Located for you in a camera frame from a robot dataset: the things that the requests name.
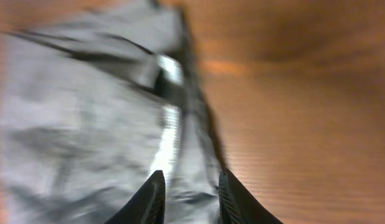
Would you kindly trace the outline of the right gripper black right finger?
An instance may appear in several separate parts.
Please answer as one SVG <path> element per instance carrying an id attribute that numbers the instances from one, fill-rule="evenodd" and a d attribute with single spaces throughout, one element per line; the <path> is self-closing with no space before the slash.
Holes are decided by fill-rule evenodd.
<path id="1" fill-rule="evenodd" d="M 221 224 L 282 224 L 229 169 L 219 174 L 219 211 Z"/>

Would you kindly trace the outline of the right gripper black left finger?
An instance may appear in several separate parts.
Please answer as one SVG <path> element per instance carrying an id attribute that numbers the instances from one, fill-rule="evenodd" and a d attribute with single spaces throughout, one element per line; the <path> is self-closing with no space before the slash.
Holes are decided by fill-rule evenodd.
<path id="1" fill-rule="evenodd" d="M 166 184 L 163 171 L 156 170 L 132 198 L 105 224 L 163 224 Z"/>

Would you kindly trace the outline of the grey shorts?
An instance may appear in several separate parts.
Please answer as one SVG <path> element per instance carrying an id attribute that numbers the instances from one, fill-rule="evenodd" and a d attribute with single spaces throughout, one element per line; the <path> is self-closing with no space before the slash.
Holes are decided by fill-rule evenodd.
<path id="1" fill-rule="evenodd" d="M 103 223 L 156 170 L 166 223 L 219 223 L 221 167 L 179 9 L 134 1 L 4 40 L 9 223 Z"/>

